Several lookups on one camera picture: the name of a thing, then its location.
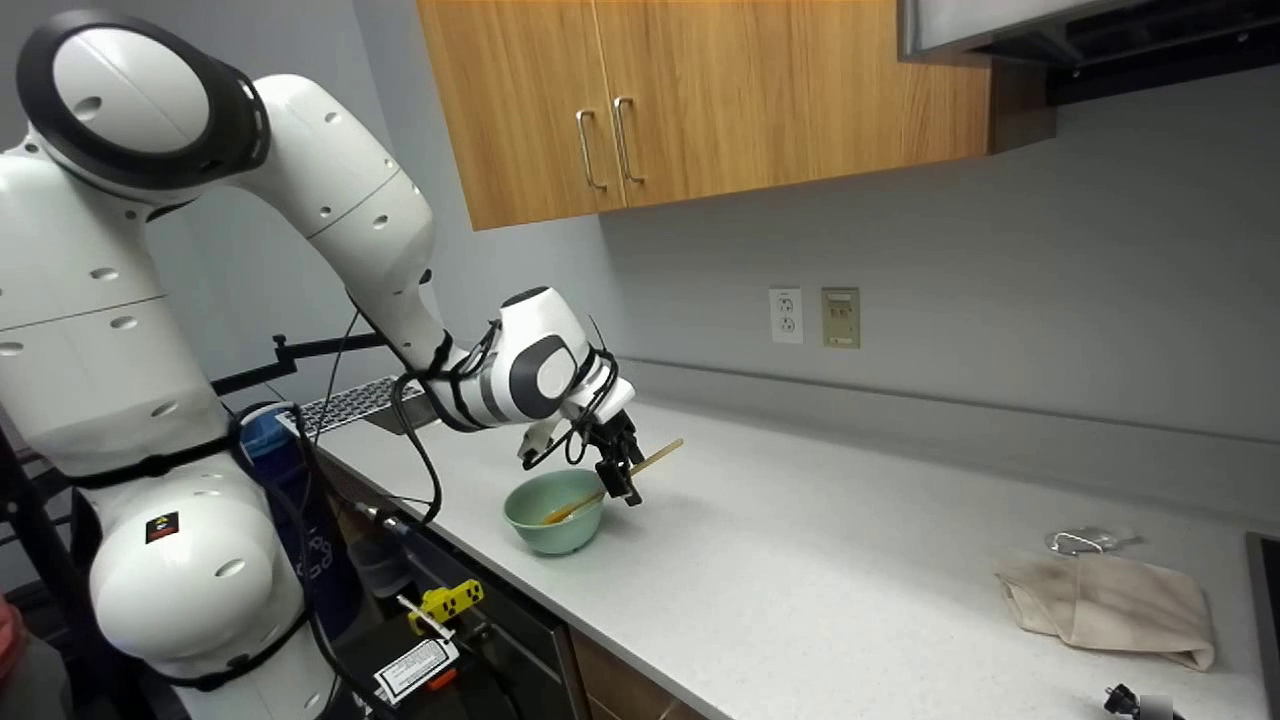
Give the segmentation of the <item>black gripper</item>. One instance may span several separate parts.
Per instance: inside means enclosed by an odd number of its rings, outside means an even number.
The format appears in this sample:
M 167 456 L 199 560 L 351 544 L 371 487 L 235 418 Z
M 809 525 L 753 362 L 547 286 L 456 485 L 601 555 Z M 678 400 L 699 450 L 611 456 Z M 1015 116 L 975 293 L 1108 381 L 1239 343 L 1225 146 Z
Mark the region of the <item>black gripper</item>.
M 615 410 L 603 423 L 586 426 L 586 442 L 601 450 L 601 469 L 607 481 L 618 481 L 618 499 L 627 508 L 645 504 L 639 487 L 636 487 L 636 464 L 645 460 L 639 440 L 636 440 L 636 423 L 627 410 Z

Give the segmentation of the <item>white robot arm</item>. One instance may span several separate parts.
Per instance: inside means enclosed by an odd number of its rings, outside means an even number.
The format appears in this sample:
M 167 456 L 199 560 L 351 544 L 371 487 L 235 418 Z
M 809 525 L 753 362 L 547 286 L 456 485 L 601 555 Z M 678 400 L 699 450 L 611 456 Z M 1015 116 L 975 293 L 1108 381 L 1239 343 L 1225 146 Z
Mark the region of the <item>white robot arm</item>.
M 247 197 L 313 252 L 456 433 L 515 423 L 529 464 L 582 440 L 603 490 L 639 464 L 630 384 L 570 305 L 529 286 L 465 348 L 429 296 L 432 204 L 334 93 L 250 76 L 171 26 L 63 9 L 11 66 L 0 157 L 0 402 L 88 504 L 92 622 L 188 720 L 320 720 L 341 676 L 184 299 L 245 255 L 158 252 L 178 217 Z

